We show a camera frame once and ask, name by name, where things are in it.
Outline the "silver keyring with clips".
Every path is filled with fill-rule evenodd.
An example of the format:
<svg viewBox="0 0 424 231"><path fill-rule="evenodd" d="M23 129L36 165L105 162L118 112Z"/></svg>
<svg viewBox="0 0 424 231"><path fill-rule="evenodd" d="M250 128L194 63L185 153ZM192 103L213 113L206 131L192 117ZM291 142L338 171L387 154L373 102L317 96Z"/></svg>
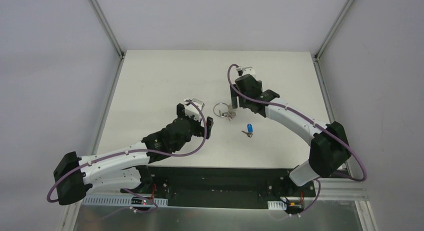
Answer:
<svg viewBox="0 0 424 231"><path fill-rule="evenodd" d="M225 102L218 102L213 106L213 114L219 118L225 118L228 121L232 121L237 113L233 108L232 104L227 104Z"/></svg>

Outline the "blue capped key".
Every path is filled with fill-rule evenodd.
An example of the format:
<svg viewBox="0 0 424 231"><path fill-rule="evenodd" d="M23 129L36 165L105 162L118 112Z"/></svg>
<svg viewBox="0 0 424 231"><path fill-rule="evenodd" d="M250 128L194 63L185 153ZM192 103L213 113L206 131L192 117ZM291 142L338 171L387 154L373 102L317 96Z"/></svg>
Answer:
<svg viewBox="0 0 424 231"><path fill-rule="evenodd" d="M252 124L248 123L246 126L246 130L242 130L242 133L246 134L247 137L251 138L253 136L253 126Z"/></svg>

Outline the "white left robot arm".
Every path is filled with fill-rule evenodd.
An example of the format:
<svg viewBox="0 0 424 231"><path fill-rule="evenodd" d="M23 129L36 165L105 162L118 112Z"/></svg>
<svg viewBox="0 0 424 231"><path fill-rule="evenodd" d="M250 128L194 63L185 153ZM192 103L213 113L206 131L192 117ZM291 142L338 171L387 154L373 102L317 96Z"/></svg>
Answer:
<svg viewBox="0 0 424 231"><path fill-rule="evenodd" d="M74 151L65 154L53 171L55 183L47 193L47 201L66 206L95 192L149 192L153 180L147 165L170 157L191 156L210 138L214 119L204 116L203 107L196 99L179 103L171 123L127 147L97 155L78 156ZM202 138L200 145L179 154L192 137Z"/></svg>

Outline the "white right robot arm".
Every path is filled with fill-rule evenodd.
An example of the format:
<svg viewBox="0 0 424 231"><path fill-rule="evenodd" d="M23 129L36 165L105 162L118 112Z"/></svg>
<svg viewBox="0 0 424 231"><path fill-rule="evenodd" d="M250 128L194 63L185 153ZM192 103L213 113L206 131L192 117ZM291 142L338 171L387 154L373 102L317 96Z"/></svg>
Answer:
<svg viewBox="0 0 424 231"><path fill-rule="evenodd" d="M344 127L334 121L326 124L291 109L280 95L270 89L263 90L262 82L251 74L238 77L231 87L233 107L249 109L255 114L273 120L301 137L309 146L308 160L295 167L284 177L284 191L296 196L304 185L317 178L333 174L351 153Z"/></svg>

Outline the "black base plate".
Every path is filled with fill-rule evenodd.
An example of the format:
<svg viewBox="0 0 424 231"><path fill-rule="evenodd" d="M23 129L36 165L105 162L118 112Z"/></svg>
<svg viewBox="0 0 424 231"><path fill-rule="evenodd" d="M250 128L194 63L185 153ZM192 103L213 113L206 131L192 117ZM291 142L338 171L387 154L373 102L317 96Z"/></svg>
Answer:
<svg viewBox="0 0 424 231"><path fill-rule="evenodd" d="M286 168L222 168L138 166L142 183L133 193L171 207L266 209L269 201L314 198L312 181L301 187L288 186Z"/></svg>

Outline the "aluminium frame rail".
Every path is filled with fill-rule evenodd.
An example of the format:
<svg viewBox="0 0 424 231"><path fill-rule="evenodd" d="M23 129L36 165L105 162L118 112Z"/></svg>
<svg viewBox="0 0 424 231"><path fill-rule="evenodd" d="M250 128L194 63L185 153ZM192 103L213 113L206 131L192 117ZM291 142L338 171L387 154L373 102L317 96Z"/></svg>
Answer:
<svg viewBox="0 0 424 231"><path fill-rule="evenodd" d="M325 201L367 201L369 196L361 182L346 178L320 178L319 198Z"/></svg>

